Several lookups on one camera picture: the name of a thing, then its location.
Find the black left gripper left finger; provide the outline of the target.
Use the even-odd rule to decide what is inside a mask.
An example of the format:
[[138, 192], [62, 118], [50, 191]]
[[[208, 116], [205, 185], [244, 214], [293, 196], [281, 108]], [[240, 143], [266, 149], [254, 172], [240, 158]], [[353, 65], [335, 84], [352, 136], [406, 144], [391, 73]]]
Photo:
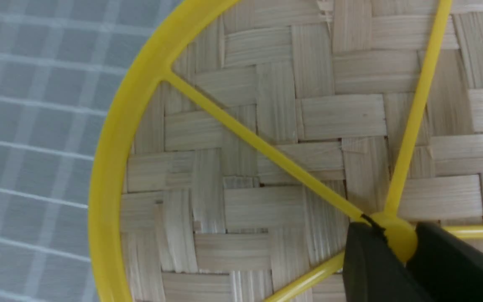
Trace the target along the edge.
[[431, 302], [406, 263], [418, 248], [412, 225], [386, 214], [350, 223], [343, 263], [348, 302]]

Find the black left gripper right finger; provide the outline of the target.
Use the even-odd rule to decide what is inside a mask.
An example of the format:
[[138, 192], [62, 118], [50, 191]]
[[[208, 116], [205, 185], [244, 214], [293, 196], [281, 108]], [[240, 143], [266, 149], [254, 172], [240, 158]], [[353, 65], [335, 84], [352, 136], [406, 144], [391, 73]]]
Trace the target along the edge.
[[406, 267], [436, 302], [483, 302], [483, 253], [438, 225], [416, 226], [418, 246]]

